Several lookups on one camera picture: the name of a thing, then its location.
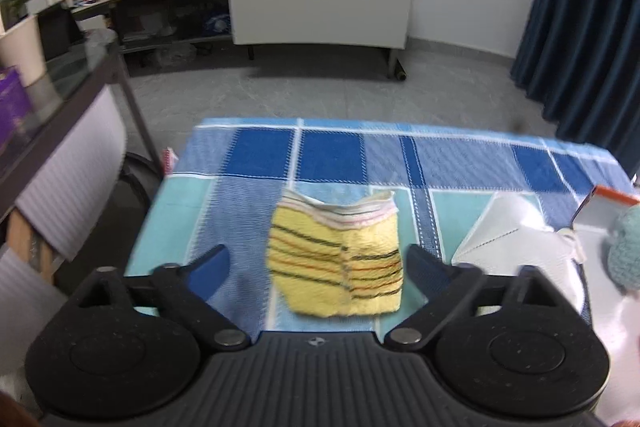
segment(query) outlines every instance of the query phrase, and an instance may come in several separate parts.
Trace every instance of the purple box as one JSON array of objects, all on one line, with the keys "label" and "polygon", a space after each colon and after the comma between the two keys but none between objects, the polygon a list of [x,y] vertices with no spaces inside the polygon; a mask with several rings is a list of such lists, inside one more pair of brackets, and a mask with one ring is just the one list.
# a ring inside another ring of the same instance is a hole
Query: purple box
[{"label": "purple box", "polygon": [[31,100],[13,66],[0,70],[0,148],[20,129],[24,117],[31,112]]}]

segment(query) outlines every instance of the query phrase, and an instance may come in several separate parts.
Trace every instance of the yellow towel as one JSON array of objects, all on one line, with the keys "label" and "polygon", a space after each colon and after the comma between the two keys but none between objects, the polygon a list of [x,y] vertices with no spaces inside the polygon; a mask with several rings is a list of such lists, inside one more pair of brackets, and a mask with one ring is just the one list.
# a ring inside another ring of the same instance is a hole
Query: yellow towel
[{"label": "yellow towel", "polygon": [[339,206],[286,190],[273,214],[268,267],[289,308],[320,317],[396,311],[397,211],[391,192]]}]

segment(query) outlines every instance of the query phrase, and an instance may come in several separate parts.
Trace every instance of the gray tile floor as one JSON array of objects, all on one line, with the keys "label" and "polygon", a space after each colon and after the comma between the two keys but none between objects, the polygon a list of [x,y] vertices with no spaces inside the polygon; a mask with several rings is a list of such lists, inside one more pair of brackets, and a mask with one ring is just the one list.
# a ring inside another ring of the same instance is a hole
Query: gray tile floor
[{"label": "gray tile floor", "polygon": [[[130,74],[156,145],[177,152],[194,125],[220,116],[402,121],[554,134],[555,126],[540,116],[542,107],[526,99],[503,65],[420,50],[403,52],[401,62],[405,82],[385,78],[384,59],[374,49],[256,46],[250,62],[244,49],[231,47],[174,71],[132,62]],[[122,113],[129,150],[142,152],[123,105]]]}]

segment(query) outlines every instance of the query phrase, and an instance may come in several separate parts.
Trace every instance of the teal fluffy object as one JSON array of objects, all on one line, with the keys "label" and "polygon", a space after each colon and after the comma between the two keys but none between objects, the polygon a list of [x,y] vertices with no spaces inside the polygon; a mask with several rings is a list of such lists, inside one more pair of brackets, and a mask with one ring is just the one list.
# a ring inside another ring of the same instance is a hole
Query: teal fluffy object
[{"label": "teal fluffy object", "polygon": [[628,290],[640,290],[640,204],[626,211],[616,231],[607,257],[609,276]]}]

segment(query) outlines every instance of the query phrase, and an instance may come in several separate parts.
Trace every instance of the curtain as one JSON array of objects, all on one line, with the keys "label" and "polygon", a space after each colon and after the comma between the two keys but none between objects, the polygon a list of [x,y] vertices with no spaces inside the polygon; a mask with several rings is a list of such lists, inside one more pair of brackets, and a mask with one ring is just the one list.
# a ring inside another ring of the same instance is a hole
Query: curtain
[{"label": "curtain", "polygon": [[511,68],[563,140],[640,168],[640,0],[534,0]]}]

